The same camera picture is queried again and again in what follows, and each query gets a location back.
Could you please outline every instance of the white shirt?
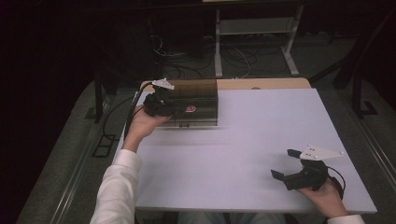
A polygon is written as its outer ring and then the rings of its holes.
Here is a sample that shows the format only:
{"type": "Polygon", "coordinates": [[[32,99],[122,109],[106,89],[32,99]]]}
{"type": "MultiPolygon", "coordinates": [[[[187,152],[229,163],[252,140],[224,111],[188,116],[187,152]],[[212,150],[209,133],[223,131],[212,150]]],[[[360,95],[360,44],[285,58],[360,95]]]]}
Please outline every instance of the white shirt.
{"type": "MultiPolygon", "coordinates": [[[[134,223],[137,180],[142,159],[134,152],[120,150],[103,176],[91,223],[134,223]]],[[[335,217],[328,224],[364,224],[359,215],[335,217]]]]}

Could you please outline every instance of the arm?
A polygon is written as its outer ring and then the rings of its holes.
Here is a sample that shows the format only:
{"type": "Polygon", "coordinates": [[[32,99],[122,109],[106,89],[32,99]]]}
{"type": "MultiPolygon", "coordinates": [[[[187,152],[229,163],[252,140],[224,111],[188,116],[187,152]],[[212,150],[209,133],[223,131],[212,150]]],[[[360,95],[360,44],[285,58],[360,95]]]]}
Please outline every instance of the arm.
{"type": "Polygon", "coordinates": [[[317,191],[312,189],[298,189],[298,191],[306,196],[321,214],[329,218],[329,224],[364,224],[361,216],[349,215],[337,188],[330,179],[327,179],[317,191]]]}
{"type": "Polygon", "coordinates": [[[138,106],[128,135],[103,177],[91,223],[134,223],[134,204],[141,159],[140,142],[169,118],[148,116],[138,106]]]}

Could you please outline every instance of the person's left hand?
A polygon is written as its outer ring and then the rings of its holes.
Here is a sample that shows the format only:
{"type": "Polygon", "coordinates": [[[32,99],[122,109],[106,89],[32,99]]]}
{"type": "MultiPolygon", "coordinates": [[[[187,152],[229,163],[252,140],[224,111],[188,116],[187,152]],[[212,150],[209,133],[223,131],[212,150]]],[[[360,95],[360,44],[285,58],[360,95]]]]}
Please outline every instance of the person's left hand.
{"type": "Polygon", "coordinates": [[[154,131],[155,127],[168,121],[170,118],[171,117],[151,117],[145,113],[143,105],[137,106],[134,110],[134,118],[122,148],[136,152],[143,138],[149,136],[154,131]]]}

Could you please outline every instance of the hand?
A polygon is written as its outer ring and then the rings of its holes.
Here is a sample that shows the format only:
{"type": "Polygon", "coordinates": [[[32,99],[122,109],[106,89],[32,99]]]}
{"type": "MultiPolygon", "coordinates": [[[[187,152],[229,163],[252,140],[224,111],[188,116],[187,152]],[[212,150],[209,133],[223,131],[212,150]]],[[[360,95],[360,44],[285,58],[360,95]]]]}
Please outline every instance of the hand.
{"type": "Polygon", "coordinates": [[[334,183],[329,178],[317,191],[313,191],[310,188],[297,189],[297,191],[311,200],[319,212],[325,217],[332,218],[348,216],[348,212],[344,207],[340,194],[334,183]]]}
{"type": "Polygon", "coordinates": [[[149,136],[152,131],[154,131],[155,127],[168,121],[170,118],[171,117],[151,117],[145,113],[143,105],[137,106],[134,110],[134,118],[122,148],[136,152],[143,138],[149,136]]]}

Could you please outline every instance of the white tabletop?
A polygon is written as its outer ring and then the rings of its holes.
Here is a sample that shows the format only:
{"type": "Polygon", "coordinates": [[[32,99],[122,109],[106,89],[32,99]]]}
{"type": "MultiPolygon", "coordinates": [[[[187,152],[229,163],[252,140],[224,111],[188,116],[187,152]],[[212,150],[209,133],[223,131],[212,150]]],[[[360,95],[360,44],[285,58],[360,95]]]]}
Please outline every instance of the white tabletop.
{"type": "MultiPolygon", "coordinates": [[[[148,93],[142,94],[139,105],[148,93]]],[[[346,209],[375,212],[315,89],[219,91],[218,127],[157,128],[138,150],[143,164],[136,207],[315,211],[303,195],[286,190],[271,176],[271,169],[285,175],[300,172],[300,161],[289,157],[287,149],[304,150],[308,144],[346,153],[325,161],[346,180],[346,209]]]]}

